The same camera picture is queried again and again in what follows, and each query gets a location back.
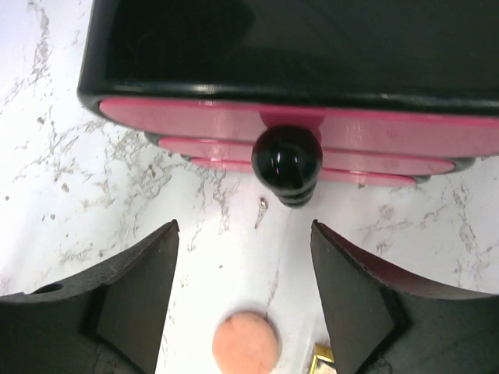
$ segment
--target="white tabletop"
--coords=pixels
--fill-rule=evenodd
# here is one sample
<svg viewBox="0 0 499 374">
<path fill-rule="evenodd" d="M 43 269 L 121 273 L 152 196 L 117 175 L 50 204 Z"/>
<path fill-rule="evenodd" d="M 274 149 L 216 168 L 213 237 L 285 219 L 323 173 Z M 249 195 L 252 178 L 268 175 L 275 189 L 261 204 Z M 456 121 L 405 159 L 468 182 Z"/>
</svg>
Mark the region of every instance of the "white tabletop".
<svg viewBox="0 0 499 374">
<path fill-rule="evenodd" d="M 499 158 L 410 189 L 320 182 L 299 210 L 252 175 L 207 171 L 76 99 L 90 0 L 0 0 L 0 295 L 31 292 L 180 226 L 158 373 L 219 372 L 216 326 L 267 313 L 294 373 L 327 341 L 310 258 L 318 219 L 412 272 L 499 293 Z M 268 211 L 257 228 L 260 198 Z"/>
</svg>

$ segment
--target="black knob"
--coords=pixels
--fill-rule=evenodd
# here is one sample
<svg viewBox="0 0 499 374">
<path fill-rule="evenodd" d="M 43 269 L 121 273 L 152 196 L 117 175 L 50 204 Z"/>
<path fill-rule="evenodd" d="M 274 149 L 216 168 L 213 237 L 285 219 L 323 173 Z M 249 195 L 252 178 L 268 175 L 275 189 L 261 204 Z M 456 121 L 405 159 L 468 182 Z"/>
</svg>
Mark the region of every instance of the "black knob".
<svg viewBox="0 0 499 374">
<path fill-rule="evenodd" d="M 277 126 L 264 132 L 251 157 L 257 178 L 286 206 L 298 207 L 313 195 L 322 149 L 310 130 Z"/>
</svg>

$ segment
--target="marble surface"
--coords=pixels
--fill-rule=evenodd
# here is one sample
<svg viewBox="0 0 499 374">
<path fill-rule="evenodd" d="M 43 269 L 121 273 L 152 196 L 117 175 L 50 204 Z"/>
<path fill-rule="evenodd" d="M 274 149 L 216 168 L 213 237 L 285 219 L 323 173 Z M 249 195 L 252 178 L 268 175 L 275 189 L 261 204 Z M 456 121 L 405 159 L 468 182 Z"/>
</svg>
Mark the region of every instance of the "marble surface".
<svg viewBox="0 0 499 374">
<path fill-rule="evenodd" d="M 275 372 L 290 373 L 327 340 L 313 219 L 424 277 L 499 293 L 499 158 L 410 189 L 321 182 L 307 206 L 290 210 L 252 175 L 196 168 L 82 108 L 90 0 L 0 4 L 0 295 L 68 277 L 176 219 L 179 261 L 157 372 L 189 362 L 189 372 L 217 373 L 216 326 L 253 309 L 278 328 Z"/>
</svg>

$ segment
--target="peach round object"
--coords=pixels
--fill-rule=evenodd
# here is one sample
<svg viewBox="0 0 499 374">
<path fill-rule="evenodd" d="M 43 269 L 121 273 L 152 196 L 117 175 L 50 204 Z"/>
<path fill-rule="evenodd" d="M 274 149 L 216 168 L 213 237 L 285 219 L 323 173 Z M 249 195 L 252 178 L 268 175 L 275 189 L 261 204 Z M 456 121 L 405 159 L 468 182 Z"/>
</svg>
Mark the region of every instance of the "peach round object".
<svg viewBox="0 0 499 374">
<path fill-rule="evenodd" d="M 240 312 L 218 327 L 213 356 L 223 374 L 269 374 L 279 358 L 279 343 L 265 319 Z"/>
</svg>

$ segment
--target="gold object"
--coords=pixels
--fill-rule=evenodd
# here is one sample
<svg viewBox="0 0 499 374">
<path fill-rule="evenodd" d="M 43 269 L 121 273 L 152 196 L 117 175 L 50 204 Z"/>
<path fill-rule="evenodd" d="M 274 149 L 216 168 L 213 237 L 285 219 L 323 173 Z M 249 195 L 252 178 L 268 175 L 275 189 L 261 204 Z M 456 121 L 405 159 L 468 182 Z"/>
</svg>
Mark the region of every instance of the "gold object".
<svg viewBox="0 0 499 374">
<path fill-rule="evenodd" d="M 310 374 L 336 374 L 336 370 L 331 367 L 332 363 L 334 363 L 333 351 L 328 347 L 315 344 Z"/>
</svg>

